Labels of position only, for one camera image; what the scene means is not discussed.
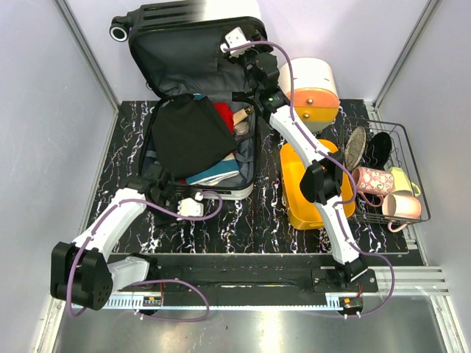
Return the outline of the black cloth garment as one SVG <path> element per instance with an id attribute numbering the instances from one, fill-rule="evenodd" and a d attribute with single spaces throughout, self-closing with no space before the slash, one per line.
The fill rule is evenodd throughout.
<path id="1" fill-rule="evenodd" d="M 176 179 L 187 179 L 221 162 L 238 148 L 207 97 L 182 94 L 157 109 L 151 125 L 157 161 Z"/>

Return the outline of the teal cream cartoon towel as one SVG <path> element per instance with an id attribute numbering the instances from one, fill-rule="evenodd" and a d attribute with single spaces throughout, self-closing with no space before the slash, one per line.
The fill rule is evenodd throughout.
<path id="1" fill-rule="evenodd" d="M 222 180 L 239 175 L 238 163 L 233 154 L 227 155 L 223 160 L 196 175 L 185 179 L 187 185 L 213 186 Z"/>

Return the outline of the white black space suitcase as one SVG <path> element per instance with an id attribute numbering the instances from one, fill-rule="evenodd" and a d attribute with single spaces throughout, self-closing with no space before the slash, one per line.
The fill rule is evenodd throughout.
<path id="1" fill-rule="evenodd" d="M 167 171 L 158 161 L 151 125 L 159 107 L 182 94 L 207 96 L 213 103 L 227 103 L 236 112 L 252 106 L 244 70 L 228 61 L 220 49 L 224 36 L 241 27 L 246 37 L 266 29 L 256 1 L 165 1 L 144 4 L 112 19 L 112 39 L 127 43 L 130 54 L 149 89 L 157 96 L 150 121 L 144 129 L 137 172 Z M 225 200 L 242 200 L 251 194 L 258 164 L 258 114 L 249 115 L 250 132 L 236 136 L 238 148 L 232 154 L 239 175 L 209 185 L 187 185 L 174 178 L 177 193 L 213 190 Z"/>

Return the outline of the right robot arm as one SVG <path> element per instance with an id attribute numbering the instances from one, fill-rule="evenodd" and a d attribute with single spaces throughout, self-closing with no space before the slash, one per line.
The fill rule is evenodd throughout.
<path id="1" fill-rule="evenodd" d="M 286 139 L 301 159 L 305 171 L 297 187 L 322 217 L 335 261 L 330 277 L 338 289 L 351 291 L 359 285 L 367 264 L 344 213 L 341 186 L 348 171 L 341 152 L 329 151 L 314 137 L 294 111 L 294 99 L 278 85 L 280 72 L 271 53 L 275 48 L 277 44 L 263 40 L 260 34 L 246 37 L 239 27 L 227 33 L 221 45 L 224 57 L 243 68 L 249 83 L 247 99 L 256 113 Z"/>

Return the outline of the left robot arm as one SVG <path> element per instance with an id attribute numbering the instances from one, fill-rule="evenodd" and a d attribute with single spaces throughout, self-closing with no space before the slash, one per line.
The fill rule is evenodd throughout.
<path id="1" fill-rule="evenodd" d="M 72 242 L 59 242 L 52 249 L 50 294 L 65 302 L 72 317 L 87 309 L 100 310 L 110 295 L 131 284 L 153 290 L 159 273 L 153 261 L 139 254 L 109 264 L 118 240 L 149 204 L 158 206 L 165 216 L 177 213 L 174 178 L 166 171 L 149 176 L 132 176 L 116 191 L 105 211 Z"/>

